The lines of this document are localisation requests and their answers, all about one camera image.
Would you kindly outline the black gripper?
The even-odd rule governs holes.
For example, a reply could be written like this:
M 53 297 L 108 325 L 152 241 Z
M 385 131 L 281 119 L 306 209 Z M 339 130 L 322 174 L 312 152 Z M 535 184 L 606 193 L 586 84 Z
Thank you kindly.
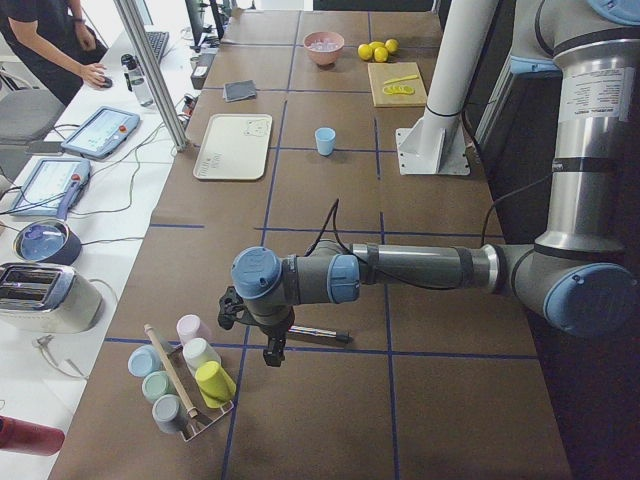
M 286 335 L 294 323 L 294 311 L 271 293 L 260 298 L 243 298 L 229 286 L 219 299 L 218 323 L 230 330 L 236 323 L 257 327 L 268 337 L 263 359 L 269 367 L 280 367 L 285 359 Z

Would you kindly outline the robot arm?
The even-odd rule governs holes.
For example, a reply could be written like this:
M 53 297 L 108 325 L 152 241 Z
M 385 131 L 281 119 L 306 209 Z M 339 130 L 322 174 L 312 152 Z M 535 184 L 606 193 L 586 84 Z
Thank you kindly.
M 639 286 L 621 265 L 612 235 L 615 178 L 639 78 L 635 1 L 520 1 L 511 70 L 562 76 L 545 232 L 530 245 L 419 247 L 317 239 L 285 258 L 265 247 L 239 253 L 219 301 L 219 325 L 241 323 L 267 338 L 266 364 L 279 366 L 294 309 L 345 303 L 364 285 L 427 290 L 484 288 L 511 295 L 577 337 L 617 329 Z

